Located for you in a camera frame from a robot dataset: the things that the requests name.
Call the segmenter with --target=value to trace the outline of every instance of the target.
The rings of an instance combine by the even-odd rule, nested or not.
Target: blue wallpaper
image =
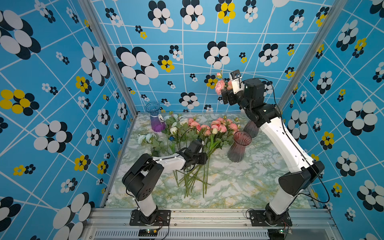
[[[333,0],[92,3],[139,111],[156,101],[163,112],[231,112],[239,107],[215,93],[216,73],[267,78],[278,101]]]
[[[349,0],[283,110],[287,128],[325,165],[321,178],[344,239],[384,239],[384,5]],[[327,200],[324,187],[312,184]]]
[[[0,239],[78,239],[132,115],[76,0],[0,10]]]

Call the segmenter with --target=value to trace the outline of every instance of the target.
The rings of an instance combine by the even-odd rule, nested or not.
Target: vase
[[[245,147],[252,142],[251,136],[244,132],[238,131],[233,135],[235,141],[228,151],[228,157],[232,162],[240,162],[244,158]]]
[[[160,111],[160,104],[157,102],[148,103],[145,106],[145,111],[151,116],[151,127],[155,132],[161,132],[166,128],[166,123],[164,122]]]
[[[249,120],[249,122],[245,125],[243,131],[248,133],[251,138],[255,138],[257,134],[259,134],[259,128],[251,120]]]

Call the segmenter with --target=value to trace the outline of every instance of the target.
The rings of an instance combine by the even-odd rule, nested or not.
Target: cable
[[[273,91],[273,99],[274,99],[274,101],[275,101],[275,104],[276,104],[277,109],[279,110],[279,115],[280,115],[280,119],[281,119],[281,124],[283,125],[283,130],[284,130],[284,132],[285,132],[285,135],[288,137],[288,139],[291,141],[291,143],[295,146],[295,148],[297,149],[297,151],[299,151],[299,153],[300,153],[301,156],[304,158],[304,160],[307,162],[307,164],[312,168],[313,172],[316,173],[315,169],[312,167],[311,164],[309,164],[309,162],[307,161],[307,159],[305,158],[305,156],[303,155],[303,153],[302,153],[302,152],[300,151],[300,149],[296,146],[296,144],[294,144],[294,142],[292,141],[292,139],[289,137],[289,135],[288,135],[287,132],[285,131],[285,125],[284,125],[284,122],[283,122],[283,117],[282,117],[282,115],[281,115],[280,108],[279,108],[279,106],[278,106],[277,103],[276,103],[275,89],[273,88],[272,83],[271,83],[268,79],[265,79],[265,78],[259,78],[259,79],[264,79],[264,80],[268,81],[268,82],[271,84],[271,86],[272,86],[272,91]],[[321,179],[319,178],[318,175],[317,175],[317,177],[318,177],[318,179],[320,180],[321,184],[323,185],[325,191],[327,192],[327,195],[328,195],[328,201],[326,201],[326,202],[322,202],[322,201],[319,201],[319,200],[316,199],[316,198],[311,197],[310,195],[307,195],[307,194],[304,194],[304,193],[300,193],[300,194],[302,194],[302,195],[306,195],[306,196],[312,198],[313,200],[316,200],[316,201],[318,201],[318,202],[320,202],[320,203],[324,203],[324,204],[325,204],[325,203],[329,202],[329,200],[330,200],[330,196],[329,196],[328,190],[327,190],[327,188],[325,187],[324,183],[321,181]]]

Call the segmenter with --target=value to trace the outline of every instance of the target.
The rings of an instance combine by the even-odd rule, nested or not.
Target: green marble surface
[[[197,117],[200,124],[210,125],[212,120],[224,114],[184,114],[186,118]],[[227,114],[229,119],[240,118],[241,129],[247,124],[245,114]],[[153,132],[148,114],[139,114],[131,138],[121,161],[111,194],[105,207],[135,208],[134,199],[126,194],[121,179],[137,159],[150,152],[150,144],[138,145],[138,134]],[[157,133],[160,140],[165,135]],[[207,194],[202,195],[202,183],[196,181],[192,195],[185,197],[185,187],[177,186],[172,172],[163,174],[152,192],[160,208],[264,208],[278,189],[278,178],[288,168],[269,138],[260,131],[247,146],[243,161],[232,162],[227,157],[229,146],[218,149],[211,156]],[[308,201],[299,196],[291,208],[310,208]]]

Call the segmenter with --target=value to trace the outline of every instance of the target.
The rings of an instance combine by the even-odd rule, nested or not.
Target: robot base
[[[249,210],[251,223],[253,227],[270,227],[268,223],[266,223],[266,216],[264,215],[265,210]],[[278,227],[284,227],[286,224],[290,227],[292,226],[291,218],[289,217],[288,211],[279,219],[276,223]]]
[[[155,222],[153,222],[153,224],[145,224],[144,222],[142,222],[141,219],[144,219],[143,216],[144,215],[141,215],[142,213],[135,209],[132,211],[131,213],[131,220],[129,222],[129,225],[130,226],[159,226],[160,225],[160,221],[159,220],[155,220]],[[165,222],[165,224],[163,223],[164,226],[168,226],[169,225],[169,221],[170,221],[170,210],[158,210],[156,212],[156,218],[158,217],[161,217],[163,219],[163,221]]]

